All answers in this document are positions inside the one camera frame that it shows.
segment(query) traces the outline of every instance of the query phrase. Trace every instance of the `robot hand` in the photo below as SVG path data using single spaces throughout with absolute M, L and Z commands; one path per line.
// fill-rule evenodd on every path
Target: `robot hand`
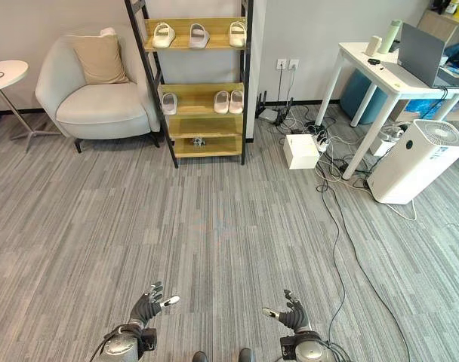
M 137 300 L 132 308 L 131 321 L 140 322 L 142 328 L 144 328 L 149 320 L 154 318 L 163 307 L 179 302 L 179 296 L 172 296 L 168 300 L 159 303 L 158 301 L 162 298 L 162 289 L 163 286 L 160 281 L 151 285 L 150 289 Z
M 289 300 L 287 306 L 291 311 L 277 312 L 270 308 L 263 308 L 263 314 L 278 319 L 284 326 L 292 329 L 295 333 L 311 330 L 307 312 L 300 300 L 290 290 L 285 289 L 284 291 L 285 298 Z

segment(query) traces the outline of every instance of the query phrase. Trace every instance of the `metal table leg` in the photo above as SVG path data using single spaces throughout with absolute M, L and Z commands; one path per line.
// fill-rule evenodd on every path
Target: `metal table leg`
M 357 109 L 356 115 L 353 116 L 352 122 L 350 122 L 350 125 L 352 127 L 357 126 L 359 124 L 360 118 L 365 112 L 365 109 L 367 108 L 368 103 L 371 101 L 372 96 L 374 95 L 374 92 L 377 88 L 377 85 L 374 83 L 371 83 L 371 85 L 368 86 L 367 92 L 365 93 L 364 99 L 360 103 L 359 109 Z
M 17 140 L 19 138 L 24 138 L 26 137 L 26 148 L 25 152 L 28 151 L 28 148 L 30 147 L 30 141 L 32 140 L 33 137 L 37 136 L 52 136 L 56 134 L 61 134 L 60 132 L 51 132 L 51 131 L 46 131 L 46 130 L 34 130 L 30 127 L 28 123 L 23 119 L 21 114 L 17 111 L 15 106 L 10 102 L 10 100 L 5 96 L 3 91 L 0 89 L 0 96 L 5 100 L 5 102 L 8 104 L 8 107 L 11 109 L 13 114 L 18 118 L 18 121 L 26 128 L 26 132 L 20 133 L 14 137 L 11 137 L 11 140 Z
M 434 116 L 435 121 L 442 121 L 442 119 L 453 109 L 456 103 L 459 102 L 459 94 L 455 94 L 451 99 L 446 100 L 442 107 L 439 108 L 438 112 Z
M 382 109 L 377 115 L 371 128 L 368 130 L 367 134 L 365 135 L 365 138 L 361 142 L 359 148 L 357 149 L 355 156 L 352 157 L 352 160 L 350 161 L 349 166 L 343 173 L 342 175 L 343 179 L 349 179 L 354 173 L 354 171 L 356 170 L 357 166 L 359 166 L 360 161 L 364 158 L 365 153 L 367 152 L 368 148 L 371 146 L 375 137 L 379 134 L 379 131 L 384 125 L 384 123 L 386 123 L 387 117 L 389 117 L 390 113 L 394 109 L 394 106 L 396 105 L 399 98 L 400 98 L 399 94 L 387 94 L 386 102 L 384 103 Z
M 323 97 L 323 101 L 319 109 L 319 114 L 317 115 L 317 118 L 315 120 L 315 126 L 319 126 L 320 124 L 322 124 L 325 111 L 328 107 L 328 102 L 330 102 L 330 97 L 332 96 L 332 92 L 334 91 L 335 85 L 338 80 L 338 76 L 340 74 L 340 71 L 342 70 L 342 65 L 343 55 L 341 51 L 339 51 L 337 55 L 337 60 L 335 60 L 334 69 L 332 70 L 332 77 L 328 81 L 327 90 L 325 91 L 325 95 Z

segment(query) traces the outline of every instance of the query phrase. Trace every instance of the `shoe rack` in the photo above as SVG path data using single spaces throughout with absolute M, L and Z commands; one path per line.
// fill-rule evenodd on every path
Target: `shoe rack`
M 248 117 L 248 83 L 250 78 L 251 29 L 253 18 L 253 0 L 242 0 L 240 17 L 215 18 L 169 18 L 150 19 L 145 0 L 124 0 L 136 38 L 137 48 L 146 72 L 149 88 L 154 99 L 156 114 L 174 163 L 178 168 L 178 159 L 210 156 L 240 155 L 241 165 L 245 164 L 246 124 Z M 147 39 L 139 29 L 137 13 L 142 11 Z M 230 45 L 230 24 L 240 22 L 246 25 L 246 44 L 236 48 Z M 176 38 L 168 48 L 154 48 L 152 37 L 158 23 L 167 23 L 176 32 Z M 191 24 L 204 26 L 210 38 L 204 49 L 189 48 L 189 28 Z M 166 84 L 159 63 L 158 51 L 211 51 L 234 50 L 239 52 L 239 81 L 235 83 L 209 84 Z M 156 66 L 152 70 L 149 57 Z M 213 110 L 214 95 L 218 91 L 243 91 L 243 113 L 234 115 L 217 114 Z M 164 115 L 161 97 L 164 93 L 177 96 L 177 114 Z M 201 137 L 204 146 L 194 146 L 193 138 Z

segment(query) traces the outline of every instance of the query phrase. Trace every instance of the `armchair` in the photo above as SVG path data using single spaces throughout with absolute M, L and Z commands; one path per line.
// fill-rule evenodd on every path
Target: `armchair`
M 120 84 L 86 84 L 82 65 L 66 36 L 57 39 L 40 71 L 35 95 L 65 137 L 75 137 L 77 152 L 82 140 L 110 140 L 148 133 L 160 123 L 148 92 L 146 74 L 128 26 L 116 30 L 122 65 L 129 79 Z M 70 35 L 98 35 L 103 26 L 79 29 Z

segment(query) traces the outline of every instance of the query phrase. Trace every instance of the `white round side table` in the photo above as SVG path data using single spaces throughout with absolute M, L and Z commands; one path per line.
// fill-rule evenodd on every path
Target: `white round side table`
M 8 104 L 8 107 L 10 107 L 13 114 L 17 116 L 18 121 L 20 121 L 20 123 L 26 128 L 26 132 L 11 137 L 11 140 L 26 137 L 25 152 L 28 151 L 28 148 L 30 147 L 30 141 L 33 137 L 60 134 L 60 132 L 50 132 L 46 130 L 38 130 L 31 128 L 30 125 L 26 123 L 26 121 L 23 119 L 21 114 L 17 111 L 15 106 L 5 96 L 5 93 L 3 93 L 3 88 L 15 84 L 19 80 L 25 78 L 27 72 L 28 64 L 21 60 L 4 60 L 0 62 L 0 96 Z

